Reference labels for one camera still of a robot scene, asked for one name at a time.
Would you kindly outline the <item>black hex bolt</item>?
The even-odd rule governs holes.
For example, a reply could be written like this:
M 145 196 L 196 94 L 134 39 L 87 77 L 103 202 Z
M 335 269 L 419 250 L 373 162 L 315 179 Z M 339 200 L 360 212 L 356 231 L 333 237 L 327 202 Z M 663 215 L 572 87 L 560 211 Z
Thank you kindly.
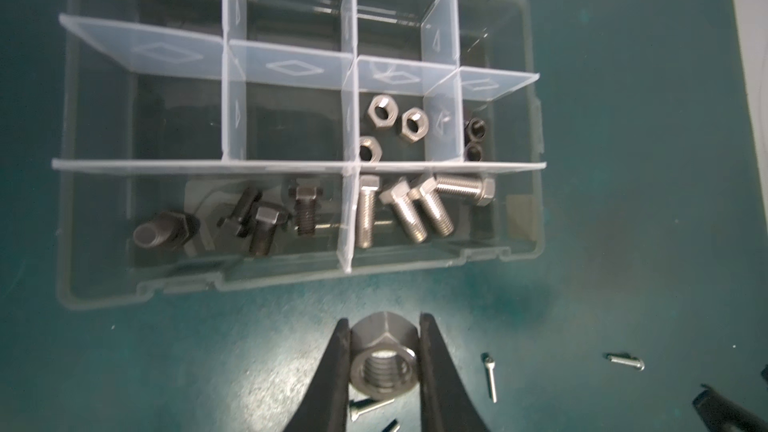
M 262 191 L 247 187 L 240 195 L 231 213 L 221 217 L 217 227 L 222 233 L 244 238 L 249 234 L 251 211 L 262 197 Z
M 318 201 L 323 193 L 320 186 L 295 185 L 289 189 L 289 196 L 294 199 L 294 220 L 299 236 L 315 235 Z
M 257 204 L 251 214 L 249 254 L 254 257 L 268 256 L 277 229 L 287 223 L 289 216 L 290 213 L 282 205 L 269 202 Z

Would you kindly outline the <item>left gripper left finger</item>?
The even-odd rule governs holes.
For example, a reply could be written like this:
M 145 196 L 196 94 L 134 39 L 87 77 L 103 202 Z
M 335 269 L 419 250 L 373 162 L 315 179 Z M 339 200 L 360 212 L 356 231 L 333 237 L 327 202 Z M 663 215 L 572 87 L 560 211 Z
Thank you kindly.
M 307 391 L 284 431 L 344 432 L 348 422 L 351 334 L 340 319 Z

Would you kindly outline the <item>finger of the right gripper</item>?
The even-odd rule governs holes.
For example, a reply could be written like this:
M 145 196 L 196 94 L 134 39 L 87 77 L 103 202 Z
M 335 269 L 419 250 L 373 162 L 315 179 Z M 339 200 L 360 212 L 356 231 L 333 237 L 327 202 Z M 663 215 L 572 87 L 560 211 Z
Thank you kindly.
M 767 421 L 727 399 L 707 384 L 692 405 L 711 432 L 767 432 Z

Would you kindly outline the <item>small black screw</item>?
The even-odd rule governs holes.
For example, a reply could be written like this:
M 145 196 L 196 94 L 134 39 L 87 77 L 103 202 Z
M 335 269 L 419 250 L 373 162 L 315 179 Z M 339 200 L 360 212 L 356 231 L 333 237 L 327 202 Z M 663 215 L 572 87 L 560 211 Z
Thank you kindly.
M 607 353 L 605 358 L 611 363 L 631 367 L 638 371 L 645 369 L 645 363 L 642 359 L 627 354 Z

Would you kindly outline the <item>black nut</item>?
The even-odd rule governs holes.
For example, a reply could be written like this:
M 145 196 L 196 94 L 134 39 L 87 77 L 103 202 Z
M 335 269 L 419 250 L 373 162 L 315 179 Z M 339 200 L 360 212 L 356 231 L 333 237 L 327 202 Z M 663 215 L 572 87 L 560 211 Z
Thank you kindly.
M 467 142 L 483 142 L 487 136 L 487 124 L 480 118 L 471 118 L 465 123 L 464 132 Z
M 464 149 L 464 158 L 468 162 L 481 162 L 484 158 L 483 147 L 479 143 L 468 143 Z

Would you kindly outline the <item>small black bolt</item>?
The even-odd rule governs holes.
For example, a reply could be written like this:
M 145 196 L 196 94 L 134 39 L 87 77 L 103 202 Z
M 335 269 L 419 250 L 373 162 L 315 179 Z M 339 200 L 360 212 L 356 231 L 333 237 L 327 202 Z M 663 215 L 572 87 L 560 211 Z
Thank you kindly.
M 175 250 L 189 242 L 199 230 L 199 220 L 188 213 L 163 211 L 139 224 L 132 238 L 142 249 Z

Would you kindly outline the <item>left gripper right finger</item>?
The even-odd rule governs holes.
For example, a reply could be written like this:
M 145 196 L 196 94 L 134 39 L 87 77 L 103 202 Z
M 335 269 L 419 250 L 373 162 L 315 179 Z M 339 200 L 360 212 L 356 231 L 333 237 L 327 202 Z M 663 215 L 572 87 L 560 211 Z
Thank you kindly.
M 488 431 L 461 381 L 436 318 L 421 313 L 419 329 L 421 430 Z

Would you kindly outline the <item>silver hex bolt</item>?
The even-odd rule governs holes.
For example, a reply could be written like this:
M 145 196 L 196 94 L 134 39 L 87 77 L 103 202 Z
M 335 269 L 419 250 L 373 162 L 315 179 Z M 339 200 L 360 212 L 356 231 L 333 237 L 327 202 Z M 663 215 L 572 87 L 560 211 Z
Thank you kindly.
M 416 180 L 408 196 L 412 201 L 420 204 L 433 228 L 441 237 L 448 237 L 454 232 L 453 221 L 439 196 L 434 176 L 424 175 Z
M 381 179 L 379 176 L 366 174 L 360 177 L 356 245 L 361 249 L 368 249 L 373 244 L 375 205 L 380 187 Z
M 437 174 L 435 180 L 440 194 L 464 198 L 476 206 L 487 206 L 496 196 L 496 182 L 493 178 Z
M 423 243 L 428 236 L 413 200 L 409 196 L 410 187 L 404 178 L 400 178 L 391 187 L 382 191 L 379 199 L 382 204 L 391 206 L 408 237 L 416 244 Z

